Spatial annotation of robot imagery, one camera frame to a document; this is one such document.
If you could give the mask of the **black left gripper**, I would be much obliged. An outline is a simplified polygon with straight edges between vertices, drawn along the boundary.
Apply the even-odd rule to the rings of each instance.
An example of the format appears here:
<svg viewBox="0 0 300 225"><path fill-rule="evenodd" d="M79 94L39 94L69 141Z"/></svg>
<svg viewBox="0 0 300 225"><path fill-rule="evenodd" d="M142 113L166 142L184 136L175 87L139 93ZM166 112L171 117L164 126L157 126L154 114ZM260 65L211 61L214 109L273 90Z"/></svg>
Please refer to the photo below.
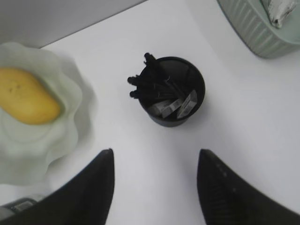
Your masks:
<svg viewBox="0 0 300 225"><path fill-rule="evenodd" d="M0 206L2 225L104 225L115 186L112 149L101 151L51 195L29 195Z"/></svg>

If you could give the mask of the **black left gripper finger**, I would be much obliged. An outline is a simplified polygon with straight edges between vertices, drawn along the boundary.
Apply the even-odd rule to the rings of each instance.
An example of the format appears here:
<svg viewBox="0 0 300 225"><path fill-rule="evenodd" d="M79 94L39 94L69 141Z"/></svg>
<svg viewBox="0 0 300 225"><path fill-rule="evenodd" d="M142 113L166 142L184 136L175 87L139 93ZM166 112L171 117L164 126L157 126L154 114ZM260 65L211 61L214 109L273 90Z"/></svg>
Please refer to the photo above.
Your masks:
<svg viewBox="0 0 300 225"><path fill-rule="evenodd" d="M298 225L299 214L247 183L211 150L200 150L197 191L208 225Z"/></svg>

